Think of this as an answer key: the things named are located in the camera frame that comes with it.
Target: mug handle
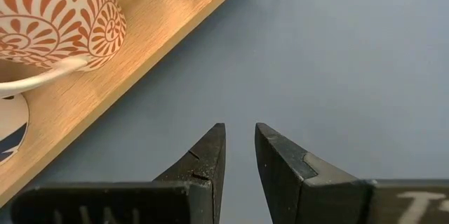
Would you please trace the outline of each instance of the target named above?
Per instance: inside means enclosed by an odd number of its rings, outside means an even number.
[[[16,95],[24,91],[31,90],[52,80],[63,77],[74,71],[81,69],[88,63],[86,56],[73,56],[62,59],[52,65],[53,69],[38,74],[34,77],[28,77],[17,81],[0,83],[0,98]]]

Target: ceramic mug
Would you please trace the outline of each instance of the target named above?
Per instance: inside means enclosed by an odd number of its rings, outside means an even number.
[[[0,83],[0,98],[102,67],[125,33],[116,0],[0,0],[0,59],[49,69]]]

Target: orange swirl pattern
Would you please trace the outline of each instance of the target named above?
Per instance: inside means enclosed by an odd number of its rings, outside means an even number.
[[[120,49],[126,21],[116,0],[0,0],[0,59],[51,67],[63,58],[103,66]]]

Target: black metal jaw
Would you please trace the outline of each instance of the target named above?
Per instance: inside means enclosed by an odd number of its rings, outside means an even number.
[[[15,224],[218,224],[226,133],[216,124],[179,161],[148,183],[38,187],[13,202]]]
[[[255,148],[274,224],[449,223],[449,180],[359,180],[266,124]]]

